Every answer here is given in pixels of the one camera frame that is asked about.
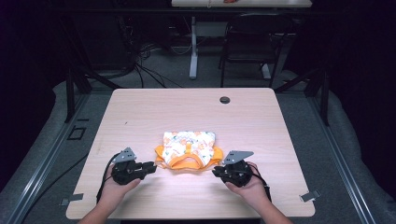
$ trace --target wooden table top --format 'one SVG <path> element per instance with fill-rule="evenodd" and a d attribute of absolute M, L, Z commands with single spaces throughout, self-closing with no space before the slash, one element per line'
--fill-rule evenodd
<path fill-rule="evenodd" d="M 220 97 L 230 103 L 223 104 Z M 154 161 L 154 148 L 170 131 L 208 131 L 224 157 L 230 150 L 253 151 L 246 161 L 258 164 L 271 187 L 273 203 L 288 217 L 311 217 L 312 202 L 304 176 L 271 89 L 116 90 L 93 141 L 66 215 L 83 218 L 96 204 L 96 193 L 110 158 L 130 147 L 137 162 Z M 157 168 L 129 192 L 110 216 L 116 219 L 216 219 L 259 215 L 230 192 L 211 171 Z"/>
<path fill-rule="evenodd" d="M 310 0 L 172 0 L 173 7 L 311 7 Z"/>

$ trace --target chair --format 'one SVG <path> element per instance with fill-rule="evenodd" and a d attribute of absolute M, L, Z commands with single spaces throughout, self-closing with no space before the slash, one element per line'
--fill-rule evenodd
<path fill-rule="evenodd" d="M 219 61 L 221 84 L 224 85 L 225 63 L 257 63 L 261 67 L 273 63 L 269 87 L 276 74 L 279 54 L 285 36 L 291 30 L 291 19 L 282 15 L 245 13 L 233 17 L 227 24 Z"/>

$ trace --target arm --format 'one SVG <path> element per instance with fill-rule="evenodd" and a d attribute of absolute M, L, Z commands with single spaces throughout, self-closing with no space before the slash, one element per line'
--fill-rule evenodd
<path fill-rule="evenodd" d="M 248 164 L 257 168 L 257 165 L 252 162 L 248 162 Z M 251 170 L 254 174 L 258 174 L 256 169 Z M 265 223 L 291 223 L 291 221 L 270 202 L 265 194 L 264 185 L 259 178 L 255 176 L 251 177 L 247 185 L 242 188 L 238 188 L 230 182 L 225 183 L 225 185 L 230 191 L 240 195 L 248 205 L 259 213 Z"/>
<path fill-rule="evenodd" d="M 106 178 L 111 177 L 112 167 L 108 168 Z M 135 179 L 127 185 L 119 185 L 112 177 L 109 178 L 103 187 L 99 203 L 79 223 L 106 223 L 107 218 L 116 210 L 125 194 L 134 189 L 139 183 L 140 179 Z"/>

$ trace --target folded garment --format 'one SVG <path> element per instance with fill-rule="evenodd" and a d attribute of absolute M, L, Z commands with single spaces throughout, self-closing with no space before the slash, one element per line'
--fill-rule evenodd
<path fill-rule="evenodd" d="M 166 132 L 163 146 L 155 148 L 156 163 L 162 168 L 207 170 L 222 160 L 222 150 L 215 147 L 211 132 Z"/>

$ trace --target person's left hand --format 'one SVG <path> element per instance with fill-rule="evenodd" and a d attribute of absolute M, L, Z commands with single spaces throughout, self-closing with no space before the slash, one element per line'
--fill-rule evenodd
<path fill-rule="evenodd" d="M 117 206 L 122 201 L 125 194 L 131 189 L 134 189 L 140 183 L 140 179 L 137 178 L 127 185 L 118 184 L 114 181 L 113 177 L 111 177 L 111 171 L 113 170 L 113 166 L 114 164 L 108 167 L 106 174 L 107 181 L 104 184 L 102 196 L 98 202 L 98 205 L 100 204 L 101 206 L 105 206 L 110 213 L 116 210 Z"/>

